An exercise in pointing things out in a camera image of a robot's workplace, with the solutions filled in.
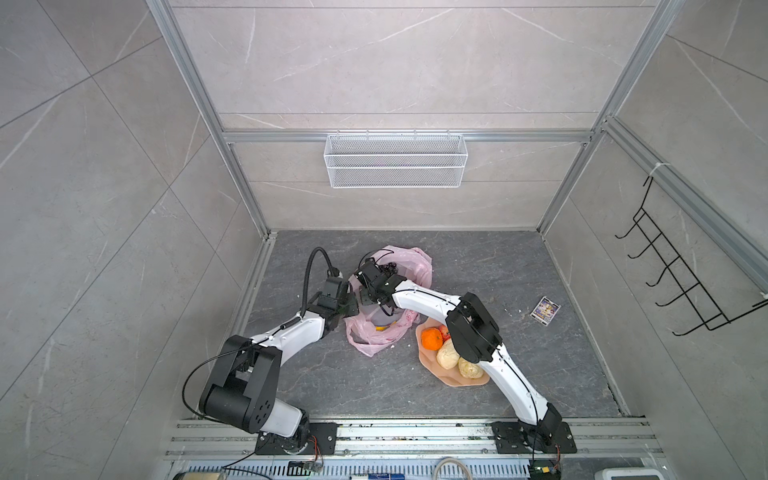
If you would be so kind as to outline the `pink plastic bag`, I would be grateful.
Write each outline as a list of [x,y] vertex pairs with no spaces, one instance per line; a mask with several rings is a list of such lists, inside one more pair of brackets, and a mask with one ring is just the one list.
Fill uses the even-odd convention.
[[[374,257],[380,265],[394,262],[398,267],[398,273],[405,276],[407,280],[421,287],[432,286],[432,258],[420,248],[387,245],[368,252],[362,261],[366,257]],[[355,275],[352,275],[349,281],[354,299],[357,301],[358,313],[344,319],[346,338],[357,351],[372,358],[399,341],[420,315],[415,311],[399,307],[394,312],[383,312],[378,306],[363,305],[359,297],[360,283]],[[394,322],[397,322],[397,325],[389,330],[375,331],[375,325],[389,325]]]

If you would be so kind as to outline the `beige fake fruit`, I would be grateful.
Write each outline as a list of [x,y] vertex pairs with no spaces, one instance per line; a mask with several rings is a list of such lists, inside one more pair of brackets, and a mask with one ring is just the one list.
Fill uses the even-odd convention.
[[461,356],[454,347],[452,339],[445,341],[436,353],[438,365],[445,370],[456,368],[460,359]]
[[479,379],[484,375],[483,369],[475,363],[469,362],[464,358],[459,358],[457,362],[459,374],[466,379]]

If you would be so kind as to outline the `pink scalloped plate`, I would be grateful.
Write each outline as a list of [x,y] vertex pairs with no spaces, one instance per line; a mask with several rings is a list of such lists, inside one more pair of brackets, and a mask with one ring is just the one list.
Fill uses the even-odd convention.
[[486,372],[482,372],[482,376],[477,379],[465,378],[460,374],[459,368],[454,367],[451,370],[442,368],[437,362],[437,352],[425,349],[421,342],[421,333],[423,330],[432,327],[439,327],[440,323],[434,319],[428,318],[423,324],[419,325],[415,330],[418,356],[421,364],[436,378],[442,381],[445,385],[450,387],[468,387],[468,386],[482,386],[490,381],[490,377]]

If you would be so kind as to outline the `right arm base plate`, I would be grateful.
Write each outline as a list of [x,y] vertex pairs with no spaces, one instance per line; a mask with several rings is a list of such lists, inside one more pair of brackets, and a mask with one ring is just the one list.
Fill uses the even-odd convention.
[[575,454],[578,452],[570,425],[563,421],[541,422],[533,427],[518,421],[490,424],[499,454]]

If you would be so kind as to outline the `red fake strawberry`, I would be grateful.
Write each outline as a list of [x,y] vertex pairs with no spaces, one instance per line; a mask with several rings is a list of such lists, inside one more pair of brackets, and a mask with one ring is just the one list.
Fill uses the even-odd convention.
[[442,340],[443,340],[444,342],[446,342],[446,341],[448,341],[448,340],[450,340],[450,339],[451,339],[451,334],[450,334],[450,332],[449,332],[449,329],[448,329],[448,327],[447,327],[447,326],[445,326],[445,325],[440,325],[440,326],[438,327],[438,330],[440,331],[440,333],[441,333],[441,336],[442,336]]

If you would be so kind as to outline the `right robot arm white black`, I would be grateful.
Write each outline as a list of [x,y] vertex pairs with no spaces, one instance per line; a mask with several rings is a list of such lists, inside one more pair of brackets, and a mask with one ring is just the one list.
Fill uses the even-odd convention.
[[421,287],[396,273],[393,266],[380,266],[372,258],[354,276],[363,298],[381,307],[412,310],[445,325],[457,353],[487,373],[512,405],[522,441],[534,451],[555,451],[556,437],[565,427],[562,416],[515,365],[496,321],[477,295],[449,295]]

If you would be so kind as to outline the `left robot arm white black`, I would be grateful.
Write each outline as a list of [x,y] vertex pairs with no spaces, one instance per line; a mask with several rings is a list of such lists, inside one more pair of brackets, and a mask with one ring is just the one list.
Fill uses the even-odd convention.
[[331,332],[349,313],[349,282],[321,247],[307,260],[299,311],[279,326],[252,337],[233,335],[221,352],[195,367],[211,368],[196,406],[185,393],[185,408],[200,419],[263,435],[288,453],[312,441],[305,410],[277,398],[281,367],[303,348]]

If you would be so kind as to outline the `orange fake fruit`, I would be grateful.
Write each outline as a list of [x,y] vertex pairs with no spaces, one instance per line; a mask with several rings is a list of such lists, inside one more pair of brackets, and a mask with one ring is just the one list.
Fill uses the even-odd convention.
[[442,332],[439,328],[429,327],[420,334],[420,345],[428,351],[439,351],[444,344]]

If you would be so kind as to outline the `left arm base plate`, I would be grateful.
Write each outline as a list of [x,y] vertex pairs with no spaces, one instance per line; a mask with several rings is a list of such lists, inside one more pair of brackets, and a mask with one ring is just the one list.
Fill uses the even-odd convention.
[[274,433],[259,436],[257,455],[331,455],[335,452],[339,425],[333,422],[311,422],[301,425],[290,437]]

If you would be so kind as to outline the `small printed card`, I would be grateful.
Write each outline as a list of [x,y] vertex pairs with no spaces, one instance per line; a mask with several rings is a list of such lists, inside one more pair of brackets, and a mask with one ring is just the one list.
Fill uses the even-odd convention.
[[559,304],[553,302],[548,297],[543,296],[530,313],[530,316],[542,325],[548,326],[553,321],[560,308],[561,306]]

